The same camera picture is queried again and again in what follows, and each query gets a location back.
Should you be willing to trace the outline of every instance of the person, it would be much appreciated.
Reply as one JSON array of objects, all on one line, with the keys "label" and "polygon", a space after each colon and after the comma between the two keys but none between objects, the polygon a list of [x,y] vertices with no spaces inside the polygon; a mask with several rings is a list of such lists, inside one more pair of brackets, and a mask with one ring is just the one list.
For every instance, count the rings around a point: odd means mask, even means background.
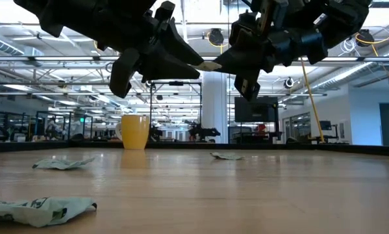
[{"label": "person", "polygon": [[265,124],[259,124],[258,127],[256,128],[256,131],[258,133],[265,133],[266,130],[266,125]]},{"label": "person", "polygon": [[196,132],[197,131],[195,130],[196,127],[197,127],[196,125],[192,125],[190,130],[188,130],[188,133],[190,134],[190,137],[188,138],[188,140],[190,142],[196,142],[197,141],[197,137],[196,137],[196,135],[197,135]]}]

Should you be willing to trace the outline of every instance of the desk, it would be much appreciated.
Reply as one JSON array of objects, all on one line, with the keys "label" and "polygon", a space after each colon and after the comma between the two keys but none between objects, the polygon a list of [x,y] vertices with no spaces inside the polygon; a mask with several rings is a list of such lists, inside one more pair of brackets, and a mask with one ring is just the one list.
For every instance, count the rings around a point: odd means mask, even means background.
[{"label": "desk", "polygon": [[268,133],[236,133],[234,134],[237,144],[272,144]]}]

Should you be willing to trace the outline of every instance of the crumpled wrapper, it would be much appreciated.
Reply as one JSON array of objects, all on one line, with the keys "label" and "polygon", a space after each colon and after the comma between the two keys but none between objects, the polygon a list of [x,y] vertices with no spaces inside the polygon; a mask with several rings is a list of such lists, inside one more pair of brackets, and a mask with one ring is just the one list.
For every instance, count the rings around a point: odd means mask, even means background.
[{"label": "crumpled wrapper", "polygon": [[225,159],[225,160],[240,160],[243,159],[243,156],[235,155],[234,153],[210,153],[215,159]]},{"label": "crumpled wrapper", "polygon": [[0,201],[0,221],[41,228],[63,224],[97,205],[91,198],[40,198],[33,201]]},{"label": "crumpled wrapper", "polygon": [[70,161],[61,159],[44,159],[40,162],[36,162],[32,168],[37,169],[59,169],[59,170],[70,170],[80,166],[86,165],[93,162],[95,158],[83,160],[83,161]]}]

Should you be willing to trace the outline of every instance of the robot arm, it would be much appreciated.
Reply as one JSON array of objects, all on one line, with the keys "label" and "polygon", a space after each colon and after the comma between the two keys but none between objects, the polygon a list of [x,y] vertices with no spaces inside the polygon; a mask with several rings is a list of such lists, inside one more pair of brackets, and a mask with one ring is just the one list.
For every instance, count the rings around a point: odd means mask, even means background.
[{"label": "robot arm", "polygon": [[[197,79],[192,66],[204,60],[179,36],[171,17],[175,5],[156,0],[14,0],[37,15],[42,29],[60,36],[63,26],[121,53],[112,67],[111,91],[124,98],[135,72],[142,82],[155,79]],[[260,70],[307,56],[311,64],[327,50],[360,30],[371,0],[242,0],[252,12],[232,24],[230,49],[220,55],[216,71],[236,75],[235,87],[248,100],[259,92]]]},{"label": "robot arm", "polygon": [[[215,62],[219,72],[236,75],[235,87],[248,100],[256,98],[260,70],[291,65],[307,56],[315,64],[327,50],[362,27],[371,0],[252,0],[252,12],[232,24],[232,45]],[[256,20],[257,12],[261,17]]]},{"label": "robot arm", "polygon": [[155,79],[197,79],[200,73],[189,66],[204,60],[178,34],[171,17],[175,5],[169,1],[152,16],[156,0],[14,0],[35,14],[41,28],[59,37],[64,26],[121,53],[110,77],[111,91],[124,98],[135,72],[143,82]]}]

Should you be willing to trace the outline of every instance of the black screen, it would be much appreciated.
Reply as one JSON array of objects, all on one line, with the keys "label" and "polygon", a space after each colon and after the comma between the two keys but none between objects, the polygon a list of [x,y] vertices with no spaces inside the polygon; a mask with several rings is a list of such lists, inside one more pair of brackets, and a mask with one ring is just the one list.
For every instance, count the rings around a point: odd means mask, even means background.
[{"label": "black screen", "polygon": [[331,122],[330,121],[320,121],[321,130],[330,131]]},{"label": "black screen", "polygon": [[278,103],[276,97],[260,97],[253,101],[247,101],[242,97],[234,99],[235,122],[276,122],[275,112]]}]

